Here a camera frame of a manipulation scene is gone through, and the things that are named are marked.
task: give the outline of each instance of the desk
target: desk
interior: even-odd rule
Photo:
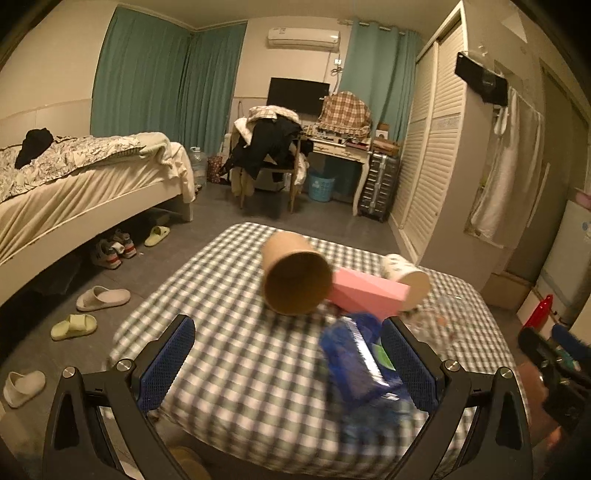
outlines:
[[[345,160],[352,160],[361,163],[361,176],[357,183],[357,189],[355,190],[355,196],[353,197],[353,215],[357,215],[357,205],[365,180],[368,178],[369,173],[369,156],[370,152],[360,150],[358,148],[347,147],[346,145],[340,145],[337,143],[329,142],[328,140],[321,140],[320,138],[309,137],[314,144],[314,152],[323,155],[330,155],[331,157],[344,158]]]

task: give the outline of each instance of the bed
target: bed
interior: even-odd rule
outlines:
[[[36,159],[22,172],[7,165],[14,165],[8,154],[0,163],[0,305],[53,262],[150,207],[165,202],[192,220],[193,173],[182,145],[147,133],[97,139],[100,149],[84,142],[92,138],[50,151],[52,144],[39,157],[45,163]]]

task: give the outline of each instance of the pink block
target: pink block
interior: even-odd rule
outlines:
[[[398,313],[408,290],[402,283],[340,268],[333,276],[328,299],[347,312],[370,312],[384,320]]]

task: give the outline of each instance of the air conditioner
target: air conditioner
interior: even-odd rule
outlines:
[[[272,48],[339,51],[340,32],[321,28],[272,28],[268,40]]]

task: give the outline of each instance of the bed frame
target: bed frame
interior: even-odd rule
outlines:
[[[193,220],[193,204],[183,203],[178,179],[125,193],[72,217],[35,238],[0,265],[0,306],[36,275],[101,232],[151,207]]]

